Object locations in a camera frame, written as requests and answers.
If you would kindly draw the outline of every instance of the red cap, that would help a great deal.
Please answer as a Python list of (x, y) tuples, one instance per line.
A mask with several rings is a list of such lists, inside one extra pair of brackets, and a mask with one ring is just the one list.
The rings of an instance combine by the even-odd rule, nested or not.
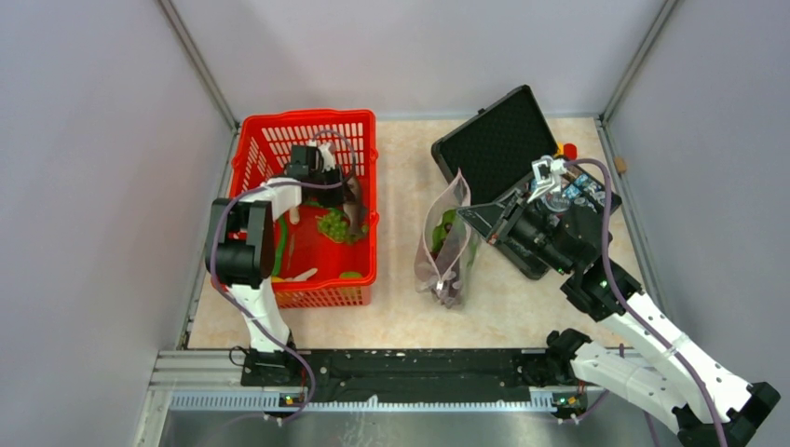
[(563, 144), (563, 155), (568, 160), (575, 160), (576, 157), (578, 156), (576, 145), (572, 142), (567, 142)]

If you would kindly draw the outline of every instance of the open black case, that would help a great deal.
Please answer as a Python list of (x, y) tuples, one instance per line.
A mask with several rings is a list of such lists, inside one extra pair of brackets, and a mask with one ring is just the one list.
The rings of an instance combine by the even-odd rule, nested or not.
[[(520, 86), (499, 101), (480, 109), (458, 129), (440, 138), (430, 153), (444, 179), (451, 182), (460, 169), (471, 190), (471, 204), (480, 205), (501, 198), (518, 185), (529, 184), (531, 163), (553, 156), (557, 141), (538, 107), (529, 86)], [(592, 189), (603, 190), (594, 176), (580, 168), (591, 180)], [(622, 203), (612, 197), (612, 212)], [(598, 212), (603, 202), (595, 203)], [(540, 279), (549, 267), (533, 255), (522, 255), (497, 246), (530, 279)]]

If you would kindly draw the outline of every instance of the red basket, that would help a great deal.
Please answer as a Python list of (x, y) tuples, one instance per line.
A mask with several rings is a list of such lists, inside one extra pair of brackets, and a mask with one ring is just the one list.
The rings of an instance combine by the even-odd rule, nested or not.
[[(280, 276), (293, 278), (310, 268), (318, 272), (302, 282), (273, 284), (277, 304), (287, 307), (323, 307), (330, 305), (367, 305), (370, 285), (375, 281), (375, 237), (378, 213), (375, 206), (375, 115), (369, 110), (335, 111), (329, 109), (287, 112), (280, 115), (254, 115), (244, 120), (238, 151), (233, 158), (230, 195), (256, 187), (283, 171), (291, 145), (304, 144), (322, 129), (336, 130), (351, 140), (357, 156), (357, 175), (362, 186), (362, 202), (369, 210), (365, 223), (368, 235), (354, 244), (337, 244), (318, 233), (316, 218), (327, 210), (300, 207), (300, 222), (288, 225), (293, 235), (293, 254), (283, 254)], [(350, 170), (351, 152), (332, 135), (318, 138), (332, 141), (337, 163), (343, 172)], [(360, 278), (340, 278), (342, 273), (356, 272)]]

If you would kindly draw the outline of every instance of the floor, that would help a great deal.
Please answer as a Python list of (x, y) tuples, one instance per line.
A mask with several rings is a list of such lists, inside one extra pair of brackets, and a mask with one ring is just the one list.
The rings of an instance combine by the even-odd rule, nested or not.
[[(543, 347), (553, 330), (575, 328), (603, 345), (621, 339), (578, 312), (560, 292), (567, 279), (550, 272), (540, 281), (522, 276), (500, 253), (478, 251), (470, 293), (460, 308), (446, 309), (415, 291), (413, 265), (426, 212), (447, 186), (430, 146), (463, 121), (385, 121), (376, 125), (379, 152), (378, 275), (367, 306), (285, 309), (282, 316), (301, 348)], [(558, 142), (572, 142), (579, 157), (604, 159), (591, 118), (549, 119)], [(414, 197), (424, 199), (415, 201)], [(635, 278), (641, 275), (633, 246), (616, 211), (611, 257)], [(190, 348), (247, 345), (241, 314), (211, 287), (208, 278), (189, 339)]]

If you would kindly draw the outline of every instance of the plastic bag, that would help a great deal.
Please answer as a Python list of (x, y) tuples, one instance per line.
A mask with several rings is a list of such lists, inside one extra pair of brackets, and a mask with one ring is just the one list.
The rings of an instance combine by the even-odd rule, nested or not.
[(433, 202), (425, 219), (415, 257), (417, 291), (429, 291), (445, 307), (463, 302), (480, 237), (456, 208), (468, 206), (471, 192), (461, 172)]

